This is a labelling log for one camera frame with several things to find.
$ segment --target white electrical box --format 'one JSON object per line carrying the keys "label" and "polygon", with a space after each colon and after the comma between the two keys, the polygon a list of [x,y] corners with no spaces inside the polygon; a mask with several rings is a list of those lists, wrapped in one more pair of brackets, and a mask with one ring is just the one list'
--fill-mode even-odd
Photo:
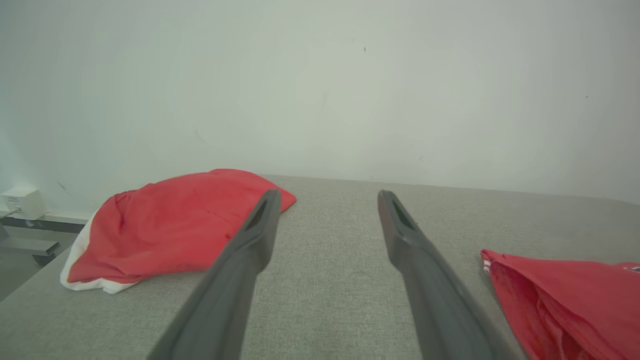
{"label": "white electrical box", "polygon": [[24,220],[37,220],[47,213],[42,196],[36,188],[16,187],[2,194],[9,211],[20,208],[20,212],[11,215]]}

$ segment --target caster wheel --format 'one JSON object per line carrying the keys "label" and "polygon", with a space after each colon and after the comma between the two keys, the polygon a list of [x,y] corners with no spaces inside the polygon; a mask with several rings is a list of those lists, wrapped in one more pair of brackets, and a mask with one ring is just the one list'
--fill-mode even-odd
{"label": "caster wheel", "polygon": [[36,261],[36,263],[40,266],[45,266],[46,264],[50,263],[51,260],[56,258],[55,254],[51,254],[49,256],[43,256],[43,255],[32,255],[33,259]]}

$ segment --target gray fabric surface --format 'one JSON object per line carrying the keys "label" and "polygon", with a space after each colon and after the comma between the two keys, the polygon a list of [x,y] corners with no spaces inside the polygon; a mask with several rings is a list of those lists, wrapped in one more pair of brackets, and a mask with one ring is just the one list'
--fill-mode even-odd
{"label": "gray fabric surface", "polygon": [[[376,194],[392,190],[523,357],[479,252],[640,261],[640,206],[614,200],[266,176],[298,201],[260,274],[244,357],[419,357]],[[144,357],[200,274],[161,275],[117,295],[74,292],[61,256],[0,303],[0,358]]]}

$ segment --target white wall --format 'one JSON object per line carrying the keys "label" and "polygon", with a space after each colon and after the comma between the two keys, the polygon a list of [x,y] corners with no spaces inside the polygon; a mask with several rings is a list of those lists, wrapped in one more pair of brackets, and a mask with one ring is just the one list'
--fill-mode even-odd
{"label": "white wall", "polygon": [[638,0],[3,1],[0,190],[86,214],[232,167],[640,203],[639,39]]}

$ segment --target folded red shirt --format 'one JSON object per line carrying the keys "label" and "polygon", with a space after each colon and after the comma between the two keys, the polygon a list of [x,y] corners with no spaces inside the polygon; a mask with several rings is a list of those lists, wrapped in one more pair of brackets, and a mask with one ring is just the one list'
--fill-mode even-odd
{"label": "folded red shirt", "polygon": [[153,275],[205,270],[272,188],[280,189],[282,211],[296,201],[258,175],[231,169],[114,195],[78,235],[61,282],[74,290],[116,293],[130,286],[119,284]]}
{"label": "folded red shirt", "polygon": [[640,359],[640,264],[481,255],[531,359]]}

